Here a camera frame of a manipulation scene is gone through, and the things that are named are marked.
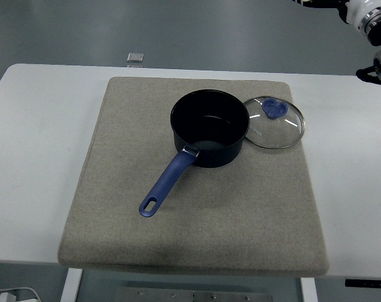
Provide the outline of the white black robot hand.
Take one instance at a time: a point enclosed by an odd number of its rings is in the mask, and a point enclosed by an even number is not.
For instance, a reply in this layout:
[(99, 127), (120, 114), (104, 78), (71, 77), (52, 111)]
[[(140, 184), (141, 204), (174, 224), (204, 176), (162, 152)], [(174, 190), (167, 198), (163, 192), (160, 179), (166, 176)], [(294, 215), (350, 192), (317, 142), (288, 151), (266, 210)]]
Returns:
[(307, 8), (337, 9), (340, 18), (368, 35), (381, 22), (381, 1), (294, 1)]

